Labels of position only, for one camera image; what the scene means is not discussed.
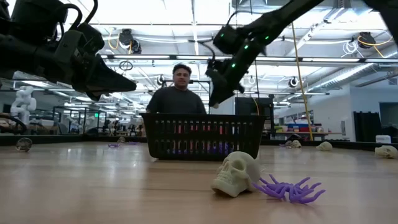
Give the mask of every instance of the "man's hair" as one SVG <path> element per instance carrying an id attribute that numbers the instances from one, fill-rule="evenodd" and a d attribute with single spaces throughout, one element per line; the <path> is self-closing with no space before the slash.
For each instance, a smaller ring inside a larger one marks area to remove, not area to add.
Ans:
<path id="1" fill-rule="evenodd" d="M 191 73 L 192 73 L 191 68 L 186 65 L 183 65 L 183 64 L 178 64 L 178 65 L 174 66 L 173 75 L 174 75 L 175 71 L 177 71 L 180 68 L 185 69 L 188 72 L 188 74 L 191 75 Z"/>

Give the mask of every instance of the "skull teeth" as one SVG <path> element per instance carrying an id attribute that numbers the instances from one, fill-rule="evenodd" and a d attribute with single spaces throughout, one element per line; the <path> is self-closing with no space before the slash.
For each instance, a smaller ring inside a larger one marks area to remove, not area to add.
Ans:
<path id="1" fill-rule="evenodd" d="M 232 184 L 233 177 L 229 172 L 221 171 L 218 176 L 218 180 L 222 180 L 223 182 L 226 182 L 228 184 Z"/>

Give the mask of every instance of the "yellow cable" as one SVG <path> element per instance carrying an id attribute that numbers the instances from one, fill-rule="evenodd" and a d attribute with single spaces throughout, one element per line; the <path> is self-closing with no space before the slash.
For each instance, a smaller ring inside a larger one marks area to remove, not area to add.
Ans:
<path id="1" fill-rule="evenodd" d="M 376 46 L 373 46 L 375 49 L 376 49 L 376 51 L 379 53 L 379 55 L 382 57 L 382 58 L 384 58 L 385 56 L 380 52 L 380 50 L 379 49 L 377 49 L 377 47 Z"/>
<path id="2" fill-rule="evenodd" d="M 292 30 L 293 30 L 294 49 L 295 49 L 295 51 L 296 51 L 296 63 L 297 63 L 297 70 L 298 70 L 298 79 L 300 80 L 301 93 L 302 93 L 303 99 L 304 99 L 305 114 L 307 115 L 308 128 L 309 128 L 309 131 L 310 131 L 310 140 L 313 141 L 312 129 L 311 129 L 311 121 L 310 121 L 310 114 L 308 113 L 308 107 L 307 107 L 307 97 L 306 97 L 305 94 L 304 94 L 303 82 L 302 82 L 302 79 L 301 79 L 300 63 L 299 63 L 299 52 L 298 52 L 298 50 L 297 50 L 296 33 L 295 33 L 295 31 L 294 31 L 293 22 L 292 22 Z"/>
<path id="3" fill-rule="evenodd" d="M 369 43 L 363 42 L 362 40 L 360 40 L 360 38 L 362 38 L 362 36 L 359 36 L 359 37 L 358 37 L 358 42 L 359 42 L 359 43 L 364 44 L 364 45 L 368 45 L 368 46 L 373 46 L 374 49 L 379 53 L 379 55 L 380 55 L 382 58 L 384 58 L 385 56 L 380 52 L 380 50 L 379 50 L 376 46 L 384 45 L 384 44 L 386 44 L 386 43 L 388 43 L 388 42 L 390 42 L 390 41 L 392 40 L 392 37 L 390 37 L 389 40 L 387 40 L 387 41 L 385 41 L 385 42 L 383 42 L 383 43 L 369 44 Z"/>
<path id="4" fill-rule="evenodd" d="M 131 54 L 131 46 L 132 46 L 132 41 L 130 41 L 130 49 L 129 49 L 129 54 Z"/>
<path id="5" fill-rule="evenodd" d="M 110 46 L 112 49 L 116 50 L 116 49 L 119 47 L 119 37 L 120 37 L 120 34 L 118 34 L 118 39 L 116 40 L 116 41 L 117 41 L 116 47 L 113 47 L 112 44 L 111 44 L 111 36 L 112 36 L 112 31 L 109 32 L 108 44 L 109 44 L 109 46 Z"/>
<path id="6" fill-rule="evenodd" d="M 386 43 L 392 41 L 392 37 L 390 37 L 389 40 L 387 40 L 387 41 L 385 41 L 385 42 L 383 42 L 383 43 L 369 44 L 369 43 L 363 42 L 362 40 L 360 40 L 360 38 L 362 38 L 362 36 L 359 36 L 359 37 L 358 37 L 358 42 L 361 43 L 361 44 L 368 45 L 368 46 L 381 46 L 381 45 L 383 45 L 383 44 L 386 44 Z"/>
<path id="7" fill-rule="evenodd" d="M 252 97 L 254 103 L 256 104 L 257 107 L 257 115 L 260 116 L 260 110 L 259 110 L 259 105 L 257 104 L 256 100 Z"/>

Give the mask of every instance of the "man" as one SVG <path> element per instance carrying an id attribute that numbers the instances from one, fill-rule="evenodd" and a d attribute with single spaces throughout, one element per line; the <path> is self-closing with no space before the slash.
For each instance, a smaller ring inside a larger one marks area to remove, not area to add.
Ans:
<path id="1" fill-rule="evenodd" d="M 173 68 L 174 86 L 157 90 L 147 107 L 148 113 L 206 114 L 198 95 L 188 89 L 191 68 L 178 64 Z"/>

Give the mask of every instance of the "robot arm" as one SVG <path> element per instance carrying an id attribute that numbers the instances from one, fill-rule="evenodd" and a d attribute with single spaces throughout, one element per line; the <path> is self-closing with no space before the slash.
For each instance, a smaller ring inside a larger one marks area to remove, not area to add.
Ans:
<path id="1" fill-rule="evenodd" d="M 88 25 L 98 7 L 80 24 L 82 14 L 73 4 L 59 0 L 17 0 L 10 18 L 6 0 L 0 0 L 0 73 L 12 78 L 19 70 L 63 82 L 98 101 L 103 93 L 134 91 L 136 83 L 108 68 L 96 53 L 104 47 L 101 33 Z M 78 17 L 64 32 L 67 10 Z M 57 24 L 61 39 L 57 39 Z"/>
<path id="2" fill-rule="evenodd" d="M 206 71 L 206 75 L 213 82 L 209 106 L 217 107 L 219 103 L 233 96 L 234 90 L 242 92 L 239 82 L 264 47 L 275 40 L 286 26 L 322 1 L 291 0 L 280 9 L 265 13 L 242 28 L 233 29 L 229 25 L 221 28 L 213 44 L 224 54 L 232 54 L 233 58 L 223 62 L 210 60 Z M 381 13 L 393 37 L 398 41 L 397 0 L 364 2 Z"/>

